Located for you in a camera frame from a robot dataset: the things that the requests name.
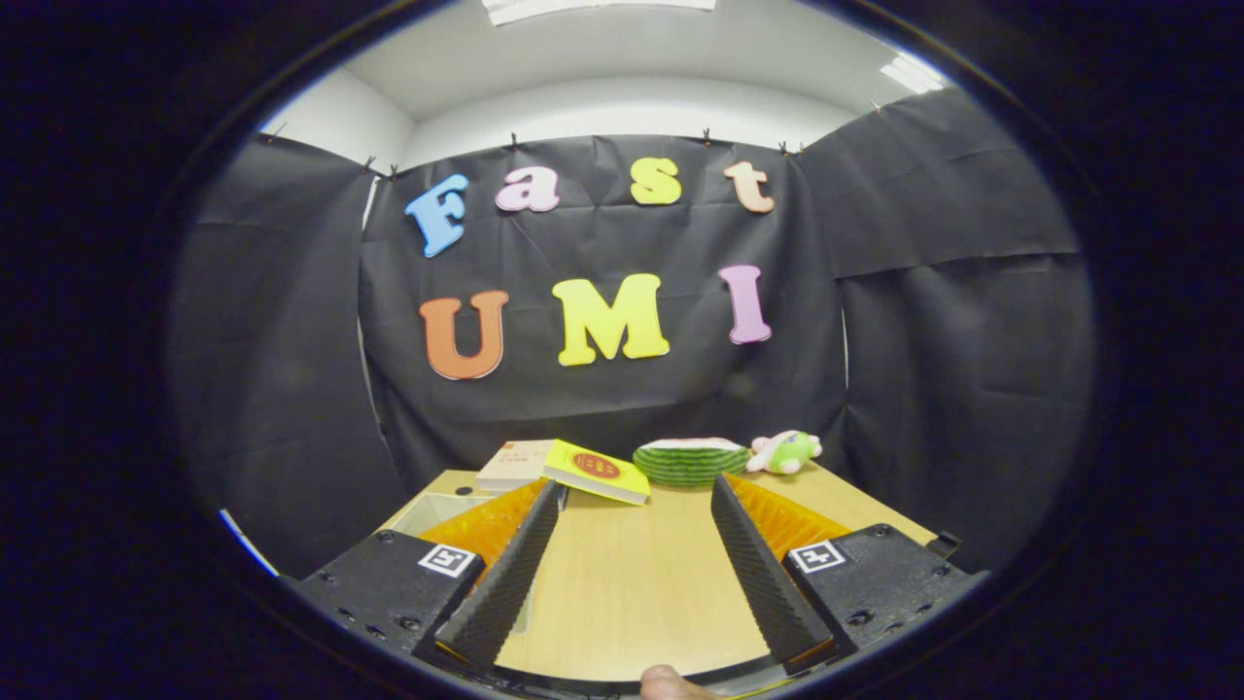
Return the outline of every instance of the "green plush toy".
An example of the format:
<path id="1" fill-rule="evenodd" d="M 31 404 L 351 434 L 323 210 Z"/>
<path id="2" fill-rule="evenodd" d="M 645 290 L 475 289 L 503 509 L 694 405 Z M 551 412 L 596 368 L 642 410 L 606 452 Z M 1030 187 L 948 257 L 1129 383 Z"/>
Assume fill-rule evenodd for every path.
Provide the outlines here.
<path id="1" fill-rule="evenodd" d="M 792 475 L 809 460 L 821 456 L 821 439 L 797 430 L 787 430 L 770 438 L 751 441 L 756 455 L 748 461 L 749 472 L 760 470 L 775 475 Z"/>
<path id="2" fill-rule="evenodd" d="M 666 486 L 713 486 L 719 474 L 743 474 L 751 453 L 720 438 L 658 440 L 631 459 L 651 481 Z"/>

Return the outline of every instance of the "book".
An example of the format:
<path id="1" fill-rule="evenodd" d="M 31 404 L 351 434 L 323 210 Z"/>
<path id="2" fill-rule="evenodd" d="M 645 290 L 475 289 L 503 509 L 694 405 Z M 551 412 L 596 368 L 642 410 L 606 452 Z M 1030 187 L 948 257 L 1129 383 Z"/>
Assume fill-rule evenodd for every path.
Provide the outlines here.
<path id="1" fill-rule="evenodd" d="M 552 440 L 514 440 L 506 443 L 475 474 L 480 491 L 514 491 L 544 476 L 545 460 Z"/>
<path id="2" fill-rule="evenodd" d="M 554 441 L 545 460 L 544 476 L 572 489 L 634 506 L 643 506 L 652 495 L 648 477 L 631 463 L 585 450 L 565 440 Z"/>

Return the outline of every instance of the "finger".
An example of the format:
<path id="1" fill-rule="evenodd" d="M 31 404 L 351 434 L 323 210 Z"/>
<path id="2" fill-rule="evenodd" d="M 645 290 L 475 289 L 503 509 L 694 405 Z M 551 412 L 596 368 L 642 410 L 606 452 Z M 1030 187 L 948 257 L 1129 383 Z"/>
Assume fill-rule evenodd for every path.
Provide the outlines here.
<path id="1" fill-rule="evenodd" d="M 648 670 L 643 671 L 643 675 L 639 676 L 639 683 L 652 683 L 662 678 L 674 678 L 682 680 L 682 676 L 678 675 L 678 671 L 675 671 L 673 666 L 667 664 L 657 664 L 656 666 L 652 666 Z"/>
<path id="2" fill-rule="evenodd" d="M 659 665 L 643 671 L 639 698 L 643 700 L 720 700 L 722 696 L 685 680 L 674 669 Z"/>

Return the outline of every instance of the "table surface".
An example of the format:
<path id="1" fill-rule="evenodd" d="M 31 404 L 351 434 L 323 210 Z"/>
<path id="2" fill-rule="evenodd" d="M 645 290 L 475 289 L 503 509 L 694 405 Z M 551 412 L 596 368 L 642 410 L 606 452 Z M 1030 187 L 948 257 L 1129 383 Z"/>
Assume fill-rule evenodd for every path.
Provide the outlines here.
<path id="1" fill-rule="evenodd" d="M 744 479 L 852 531 L 884 522 L 921 545 L 935 537 L 815 465 Z M 445 471 L 420 495 L 453 495 L 463 486 L 475 486 L 475 472 Z M 694 674 L 768 655 L 713 523 L 710 497 L 709 489 L 654 484 L 647 506 L 631 506 L 571 490 L 536 572 L 526 629 L 510 633 L 496 664 L 633 681 L 654 664 Z M 401 522 L 413 502 L 382 530 L 418 536 Z"/>

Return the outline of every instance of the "ceiling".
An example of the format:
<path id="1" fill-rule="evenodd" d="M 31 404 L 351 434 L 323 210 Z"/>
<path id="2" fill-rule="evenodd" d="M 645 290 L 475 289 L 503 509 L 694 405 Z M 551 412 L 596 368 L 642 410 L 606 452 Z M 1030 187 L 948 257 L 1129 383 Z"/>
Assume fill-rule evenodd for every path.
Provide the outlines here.
<path id="1" fill-rule="evenodd" d="M 911 92 L 881 75 L 894 51 L 796 0 L 570 10 L 494 27 L 460 0 L 346 68 L 423 121 L 504 92 L 570 80 L 673 76 L 785 90 L 863 114 Z"/>

